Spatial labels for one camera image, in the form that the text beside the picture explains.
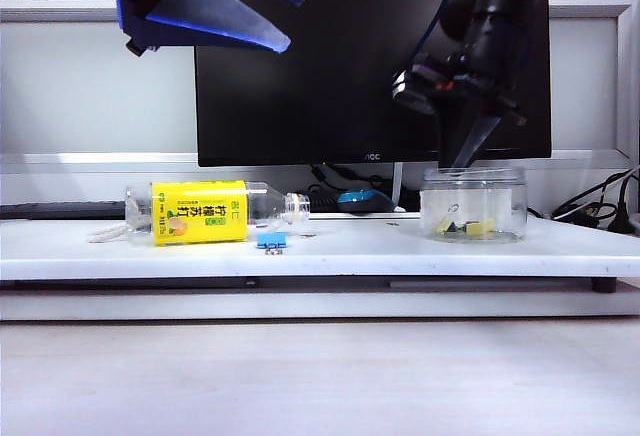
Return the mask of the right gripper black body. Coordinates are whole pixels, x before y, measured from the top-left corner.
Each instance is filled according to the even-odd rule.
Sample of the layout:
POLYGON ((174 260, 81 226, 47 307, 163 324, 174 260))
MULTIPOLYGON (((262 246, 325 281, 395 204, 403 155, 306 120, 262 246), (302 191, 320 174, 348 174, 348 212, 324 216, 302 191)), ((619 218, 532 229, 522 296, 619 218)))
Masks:
POLYGON ((493 129, 503 120, 523 126, 528 115, 515 95, 522 59, 519 49, 454 52, 444 60, 422 52, 395 75, 392 99, 455 129, 493 129))

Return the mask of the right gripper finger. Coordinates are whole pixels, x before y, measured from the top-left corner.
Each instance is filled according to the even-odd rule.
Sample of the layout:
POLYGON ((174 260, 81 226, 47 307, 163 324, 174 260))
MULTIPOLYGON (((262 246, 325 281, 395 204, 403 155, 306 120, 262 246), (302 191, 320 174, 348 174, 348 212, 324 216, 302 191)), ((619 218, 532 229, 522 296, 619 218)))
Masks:
POLYGON ((467 144, 473 126, 467 104, 440 104, 437 108, 438 165, 467 167, 473 148, 467 144))
POLYGON ((478 152, 500 121, 499 117, 493 116, 480 116, 469 121, 470 125, 463 129, 457 143, 456 168, 469 167, 477 159, 478 152))

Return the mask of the left gripper blue body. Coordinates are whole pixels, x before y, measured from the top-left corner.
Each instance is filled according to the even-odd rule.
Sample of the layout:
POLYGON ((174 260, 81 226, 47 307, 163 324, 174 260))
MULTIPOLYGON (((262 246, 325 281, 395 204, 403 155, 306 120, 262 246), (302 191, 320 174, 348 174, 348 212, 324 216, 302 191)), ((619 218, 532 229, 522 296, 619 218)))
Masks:
POLYGON ((120 29, 129 37, 126 48, 136 56, 161 47, 188 47, 189 31, 168 16, 153 16, 171 0, 116 0, 120 29))

